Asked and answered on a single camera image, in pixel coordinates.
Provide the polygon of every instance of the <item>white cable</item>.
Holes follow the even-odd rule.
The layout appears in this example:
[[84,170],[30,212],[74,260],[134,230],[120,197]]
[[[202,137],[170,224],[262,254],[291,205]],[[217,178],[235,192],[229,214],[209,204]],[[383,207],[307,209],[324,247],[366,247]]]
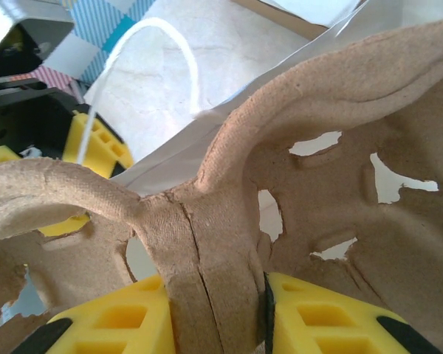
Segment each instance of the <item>white cable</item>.
[[200,112],[199,107],[199,67],[195,57],[193,56],[192,50],[190,50],[189,44],[184,36],[167,21],[161,18],[146,18],[140,22],[134,24],[117,42],[115,48],[111,52],[109,58],[106,61],[105,68],[100,76],[100,82],[97,83],[97,88],[95,89],[95,95],[92,100],[92,104],[89,111],[89,118],[87,119],[86,126],[83,130],[82,140],[80,141],[77,163],[83,164],[83,160],[87,153],[87,148],[89,146],[90,135],[92,133],[92,125],[94,124],[95,114],[97,113],[97,107],[102,98],[103,88],[106,85],[109,74],[113,69],[113,65],[120,56],[120,53],[125,46],[126,42],[137,32],[145,27],[157,27],[165,32],[166,35],[171,37],[171,39],[176,42],[179,48],[182,50],[185,60],[189,66],[189,74],[191,81],[190,89],[190,113],[197,114]]

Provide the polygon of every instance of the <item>patterned fabric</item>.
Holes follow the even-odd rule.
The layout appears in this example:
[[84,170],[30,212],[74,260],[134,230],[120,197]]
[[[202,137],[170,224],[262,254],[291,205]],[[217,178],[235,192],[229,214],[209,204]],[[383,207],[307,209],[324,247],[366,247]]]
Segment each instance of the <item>patterned fabric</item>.
[[72,78],[92,84],[121,36],[136,24],[156,0],[61,0],[75,28],[44,64],[19,80],[36,77],[67,90]]

